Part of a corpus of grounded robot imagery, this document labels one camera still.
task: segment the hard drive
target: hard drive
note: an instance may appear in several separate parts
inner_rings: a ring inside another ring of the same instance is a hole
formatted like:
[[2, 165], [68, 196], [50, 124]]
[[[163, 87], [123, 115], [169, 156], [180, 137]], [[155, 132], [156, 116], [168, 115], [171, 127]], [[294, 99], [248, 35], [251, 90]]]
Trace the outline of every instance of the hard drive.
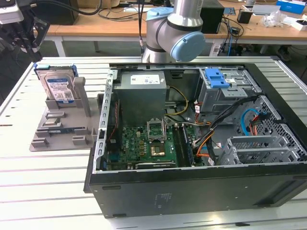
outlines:
[[34, 71], [42, 82], [48, 100], [55, 100], [59, 104], [70, 104], [75, 99], [80, 99], [73, 85], [74, 78], [78, 77], [75, 65], [62, 67], [36, 65]]

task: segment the floor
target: floor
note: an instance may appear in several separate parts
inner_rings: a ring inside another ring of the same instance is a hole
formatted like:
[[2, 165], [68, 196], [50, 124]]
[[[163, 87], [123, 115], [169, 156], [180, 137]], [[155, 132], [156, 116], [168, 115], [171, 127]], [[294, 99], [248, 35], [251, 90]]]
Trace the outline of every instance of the floor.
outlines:
[[[138, 42], [131, 42], [126, 45], [122, 42], [99, 42], [101, 52], [96, 53], [93, 42], [64, 42], [66, 54], [69, 57], [92, 57], [92, 56], [139, 56], [140, 47]], [[201, 56], [208, 56], [211, 44], [208, 44]], [[244, 52], [243, 56], [259, 56], [260, 46], [254, 46], [253, 52]], [[265, 56], [276, 55], [278, 46], [270, 46]], [[41, 53], [44, 57], [57, 57], [55, 45], [51, 41], [45, 41], [41, 46]], [[287, 66], [299, 77], [301, 77], [307, 66], [307, 47], [296, 46], [289, 49], [292, 60]], [[26, 53], [16, 48], [13, 51], [4, 50], [0, 54], [0, 104], [10, 93], [15, 83], [30, 64]], [[303, 81], [307, 81], [307, 72], [303, 76]]]

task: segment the motherboard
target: motherboard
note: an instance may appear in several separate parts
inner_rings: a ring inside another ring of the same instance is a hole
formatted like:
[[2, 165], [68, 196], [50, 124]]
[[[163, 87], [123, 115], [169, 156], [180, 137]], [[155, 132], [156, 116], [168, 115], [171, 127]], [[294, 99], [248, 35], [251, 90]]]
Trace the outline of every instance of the motherboard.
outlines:
[[107, 170], [132, 170], [164, 167], [180, 167], [182, 147], [178, 142], [191, 145], [195, 139], [195, 131], [192, 126], [182, 127], [183, 139], [180, 139], [178, 128], [174, 126], [150, 127], [123, 127], [122, 145], [118, 151], [110, 151], [107, 158]]

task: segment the plastic bag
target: plastic bag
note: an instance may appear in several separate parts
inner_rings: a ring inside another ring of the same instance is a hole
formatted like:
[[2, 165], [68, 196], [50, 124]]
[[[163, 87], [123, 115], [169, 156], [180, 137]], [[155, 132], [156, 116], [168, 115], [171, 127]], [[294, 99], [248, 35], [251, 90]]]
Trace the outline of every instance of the plastic bag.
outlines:
[[287, 15], [281, 13], [280, 11], [272, 12], [270, 15], [263, 16], [261, 22], [265, 27], [280, 26], [282, 27], [282, 21], [287, 17]]

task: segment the blue box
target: blue box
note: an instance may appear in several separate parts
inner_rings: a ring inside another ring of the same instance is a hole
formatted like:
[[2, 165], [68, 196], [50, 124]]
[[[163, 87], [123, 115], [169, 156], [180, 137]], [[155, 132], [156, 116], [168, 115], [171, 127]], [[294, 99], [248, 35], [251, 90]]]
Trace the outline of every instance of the blue box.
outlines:
[[278, 0], [276, 5], [281, 6], [281, 11], [297, 14], [301, 14], [305, 8], [305, 2], [301, 1]]

